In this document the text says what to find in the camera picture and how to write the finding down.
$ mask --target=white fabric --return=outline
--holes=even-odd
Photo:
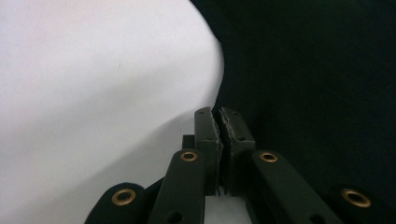
[[[221,73],[188,1],[2,1],[0,223],[83,223],[108,188],[154,183]],[[205,223],[249,219],[208,198]]]

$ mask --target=black cloth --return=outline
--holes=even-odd
[[[322,196],[359,186],[396,209],[396,4],[192,0],[224,57],[214,110],[244,115]]]

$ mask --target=brass screw hole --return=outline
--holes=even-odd
[[[270,152],[263,152],[260,155],[260,158],[264,161],[268,161],[268,162],[276,162],[277,161],[277,156],[270,153]]]
[[[180,155],[180,158],[183,161],[195,161],[198,158],[198,155],[195,152],[183,152]]]
[[[113,194],[111,198],[111,202],[113,202],[117,206],[123,206],[128,203],[131,203],[136,197],[136,193],[132,189],[120,189],[116,193]]]
[[[342,195],[345,200],[358,207],[370,207],[371,201],[365,195],[354,189],[343,189]]]

